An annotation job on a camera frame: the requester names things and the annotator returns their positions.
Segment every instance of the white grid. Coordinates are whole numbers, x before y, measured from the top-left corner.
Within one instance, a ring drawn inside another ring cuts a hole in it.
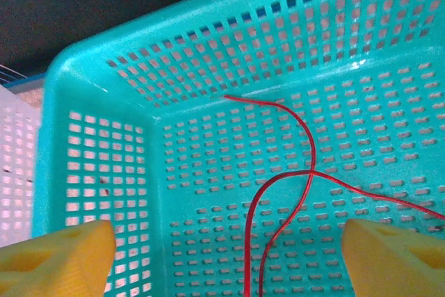
[[[0,247],[29,239],[40,114],[0,86]]]

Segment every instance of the yellow foam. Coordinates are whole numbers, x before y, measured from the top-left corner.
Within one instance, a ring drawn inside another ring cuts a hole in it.
[[[444,240],[350,219],[341,248],[357,297],[445,296]]]
[[[0,296],[103,296],[115,248],[107,220],[0,248]]]

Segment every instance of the teal plastic basket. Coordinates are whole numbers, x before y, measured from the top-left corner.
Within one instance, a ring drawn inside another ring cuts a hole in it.
[[[71,46],[46,82],[33,235],[112,220],[107,296],[242,294],[249,203],[310,149],[287,113],[224,94],[298,112],[319,171],[443,213],[441,1],[188,0]],[[257,208],[255,280],[305,182]],[[353,296],[349,218],[445,237],[435,218],[320,178],[305,204],[270,253],[267,296]]]

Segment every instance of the plastic basket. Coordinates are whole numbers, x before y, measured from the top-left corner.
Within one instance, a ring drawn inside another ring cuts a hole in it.
[[[0,86],[0,247],[31,236],[39,113]]]
[[[107,296],[243,290],[243,227],[269,177],[308,166],[444,212],[441,0],[188,0],[73,45],[51,66],[34,235],[111,219]],[[305,178],[257,209],[254,277]],[[353,296],[343,224],[365,218],[444,237],[438,220],[315,179],[270,254],[266,290]]]

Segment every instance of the red wire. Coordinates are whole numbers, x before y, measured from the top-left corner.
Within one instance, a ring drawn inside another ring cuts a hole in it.
[[[424,207],[421,207],[420,205],[417,204],[413,204],[404,200],[399,200],[397,198],[391,198],[389,196],[385,196],[385,195],[378,195],[378,194],[374,194],[374,193],[369,193],[367,191],[363,191],[361,189],[355,188],[331,175],[327,175],[325,173],[321,173],[318,172],[315,169],[315,162],[316,162],[316,148],[315,148],[315,142],[314,139],[312,137],[312,134],[309,130],[309,128],[307,127],[307,125],[302,121],[302,119],[296,114],[294,113],[291,109],[282,106],[281,104],[277,104],[275,102],[265,102],[265,101],[259,101],[259,100],[254,100],[254,99],[246,99],[246,98],[241,98],[241,97],[232,97],[230,95],[225,95],[225,98],[230,99],[230,100],[234,100],[234,101],[238,101],[238,102],[245,102],[245,103],[251,103],[251,104],[258,104],[260,106],[274,106],[280,109],[283,109],[285,111],[287,111],[288,113],[290,113],[297,121],[298,123],[303,127],[303,129],[305,130],[307,136],[309,137],[309,142],[311,144],[311,169],[310,170],[299,170],[299,171],[292,171],[292,172],[284,172],[281,174],[278,174],[272,178],[270,178],[266,183],[263,184],[263,186],[261,186],[261,188],[257,191],[257,193],[255,194],[255,197],[250,205],[249,208],[249,212],[248,212],[248,216],[247,216],[247,221],[246,221],[246,225],[245,225],[245,240],[244,240],[244,296],[245,297],[250,297],[250,293],[251,293],[251,287],[250,287],[250,283],[251,283],[251,271],[250,271],[250,264],[251,264],[251,239],[252,239],[252,221],[253,221],[253,216],[254,216],[254,211],[258,205],[258,202],[261,198],[261,196],[264,194],[264,192],[270,187],[272,186],[272,184],[274,184],[276,181],[284,179],[286,177],[292,177],[292,176],[297,176],[297,175],[309,175],[307,183],[306,183],[306,187],[303,191],[303,195],[300,199],[300,201],[298,202],[297,206],[295,207],[295,209],[292,211],[291,215],[284,221],[284,223],[282,224],[282,226],[274,233],[273,237],[270,239],[270,241],[268,242],[266,249],[264,250],[263,256],[261,258],[261,266],[259,268],[259,296],[262,297],[263,296],[263,280],[264,280],[264,266],[266,264],[266,260],[267,260],[267,255],[268,252],[270,251],[270,249],[273,246],[274,241],[276,240],[276,238],[281,234],[281,232],[291,223],[291,221],[295,218],[296,214],[300,211],[301,206],[303,205],[303,202],[305,201],[305,198],[307,197],[307,194],[309,192],[309,189],[311,187],[311,182],[313,179],[314,175],[317,175],[319,177],[324,177],[325,179],[328,179],[332,182],[335,182],[345,188],[347,188],[348,190],[354,192],[354,193],[358,193],[361,195],[365,195],[371,198],[375,198],[377,200],[387,200],[390,202],[395,202],[401,205],[405,205],[407,207],[413,208],[413,209],[417,209],[419,211],[425,212],[431,216],[434,216],[436,218],[445,220],[445,216],[442,214],[439,214],[433,210],[429,210],[426,209]]]
[[[316,175],[318,177],[323,177],[325,179],[328,179],[332,182],[335,182],[336,184],[339,184],[340,186],[345,187],[346,189],[352,191],[353,193],[357,193],[360,195],[365,195],[368,196],[370,198],[375,198],[376,200],[386,200],[386,201],[390,201],[390,202],[394,202],[394,203],[398,203],[401,205],[405,205],[406,207],[410,207],[419,211],[422,211],[426,214],[429,214],[435,218],[438,219],[442,219],[445,220],[445,215],[439,214],[433,210],[429,210],[427,208],[421,207],[420,205],[414,204],[414,203],[410,203],[404,200],[400,200],[398,198],[392,198],[389,196],[385,196],[385,195],[378,195],[378,194],[374,194],[374,193],[369,193],[368,191],[363,191],[361,189],[355,188],[354,186],[351,186],[343,181],[341,181],[340,179],[337,179],[336,177],[333,177],[331,175],[319,172],[317,170],[296,170],[296,171],[291,171],[291,172],[283,172],[281,174],[275,175],[274,177],[271,177],[266,183],[263,184],[263,186],[261,186],[261,188],[257,191],[257,193],[255,194],[253,201],[250,205],[249,208],[249,212],[248,212],[248,216],[247,216],[247,221],[245,224],[245,239],[244,239],[244,278],[249,278],[250,277],[250,255],[251,255],[251,248],[250,248],[250,240],[252,238],[252,221],[253,221],[253,216],[254,216],[254,211],[255,208],[258,205],[258,202],[261,198],[261,196],[264,194],[264,192],[270,187],[272,186],[272,184],[274,184],[276,181],[279,181],[281,179],[284,179],[286,177],[295,177],[297,175]],[[263,255],[263,259],[261,259],[261,263],[263,264],[264,262],[264,255]],[[250,285],[250,281],[244,281],[244,285],[245,288],[247,287],[247,285]],[[259,295],[262,296],[262,290],[259,290]]]
[[[276,107],[279,109],[283,109],[283,110],[287,111],[289,114],[291,114],[293,116],[293,118],[295,118],[297,120],[298,124],[300,124],[302,126],[302,128],[305,130],[307,137],[309,138],[309,143],[311,145],[311,170],[315,170],[316,149],[315,149],[314,137],[312,136],[311,131],[309,130],[309,127],[306,125],[306,123],[293,110],[289,109],[286,106],[283,106],[282,104],[278,104],[275,102],[246,99],[244,97],[233,97],[231,95],[225,95],[224,97],[226,99],[234,100],[237,102],[244,102],[244,103],[248,103],[248,104],[258,104],[260,106]],[[309,177],[307,178],[305,189],[303,190],[303,194],[301,195],[300,201],[298,202],[295,209],[292,211],[291,215],[286,219],[284,224],[274,233],[274,235],[272,236],[272,238],[269,241],[270,246],[268,244],[266,247],[266,250],[264,251],[264,254],[263,254],[264,261],[261,260],[261,266],[259,269],[259,291],[260,291],[259,294],[260,294],[260,297],[261,297],[262,291],[263,291],[264,264],[266,263],[267,254],[268,254],[270,248],[272,247],[273,242],[276,240],[276,238],[278,238],[278,236],[281,234],[281,232],[287,227],[287,225],[289,225],[292,222],[292,220],[295,218],[296,214],[301,210],[301,207],[303,206],[303,204],[306,200],[307,194],[309,193],[309,190],[311,188],[313,178],[314,178],[313,175],[309,175]],[[250,281],[251,281],[251,272],[250,272],[250,266],[249,266],[249,270],[244,270],[244,296],[250,296],[250,290],[251,290]]]

